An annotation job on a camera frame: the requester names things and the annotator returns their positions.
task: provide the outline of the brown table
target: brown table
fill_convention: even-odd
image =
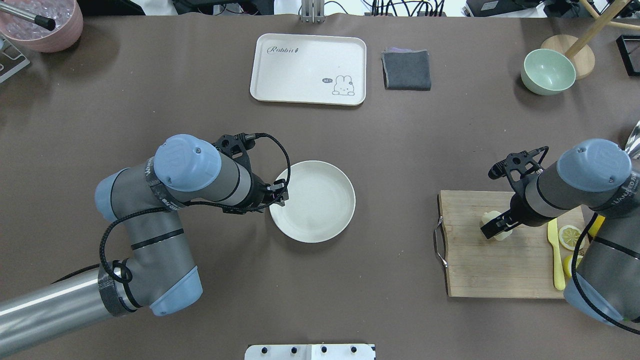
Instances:
[[[607,28],[591,43],[592,75],[554,97],[519,80],[524,56],[589,20],[381,19],[333,15],[87,19],[77,46],[26,51],[33,65],[0,85],[0,300],[97,262],[107,222],[93,191],[153,155],[166,138],[267,131],[292,162],[323,160],[353,182],[349,227],[309,245],[268,213],[182,211],[204,294],[164,318],[148,309],[93,325],[14,359],[242,359],[249,344],[377,346],[378,359],[633,359],[631,334],[562,300],[449,299],[431,231],[441,189],[509,190],[487,170],[513,151],[551,146],[552,162],[593,137],[619,141],[640,117]],[[361,106],[263,103],[249,94],[264,33],[359,37],[367,44]],[[380,52],[426,48],[430,92],[383,86]],[[253,171],[284,167],[260,140]],[[109,258],[129,256],[123,229]]]

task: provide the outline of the yellow knife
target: yellow knife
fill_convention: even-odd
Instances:
[[[562,260],[560,260],[560,239],[558,238],[557,219],[553,219],[547,224],[547,240],[554,248],[554,286],[556,289],[562,291],[566,284],[564,283]]]

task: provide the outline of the lemon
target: lemon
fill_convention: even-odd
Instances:
[[[600,226],[602,226],[603,221],[604,217],[602,215],[598,215],[596,220],[593,222],[593,225],[589,228],[589,235],[591,235],[592,238],[595,238],[596,234],[598,234],[598,230],[600,230]]]
[[[564,269],[564,274],[567,275],[568,277],[571,277],[571,258],[573,257],[573,255],[569,255],[566,258],[564,258],[564,260],[562,261],[562,268]],[[575,267],[578,267],[578,264],[580,264],[580,261],[582,261],[582,255],[578,255],[578,258],[575,260]]]
[[[580,233],[582,231],[573,225],[566,225],[560,228],[558,231],[558,238],[560,239],[560,244],[564,246],[565,249],[573,251],[575,249],[575,244],[578,242],[580,238]],[[584,246],[584,241],[580,244],[580,249]]]

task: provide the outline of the ice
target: ice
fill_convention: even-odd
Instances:
[[[71,18],[75,0],[6,0],[6,3],[29,10],[37,15],[50,17],[56,21],[56,29],[59,29]],[[6,30],[9,35],[21,40],[42,38],[52,32],[16,17],[6,16],[3,19],[8,19]]]

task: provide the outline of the cutting board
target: cutting board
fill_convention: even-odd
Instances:
[[[509,209],[513,192],[442,190],[442,215],[447,292],[451,297],[561,299],[554,288],[553,251],[547,226],[520,225],[503,241],[487,240],[480,218],[491,210]],[[557,219],[564,225],[584,228],[580,208]],[[585,243],[582,251],[587,249]],[[572,252],[560,245],[562,259]]]

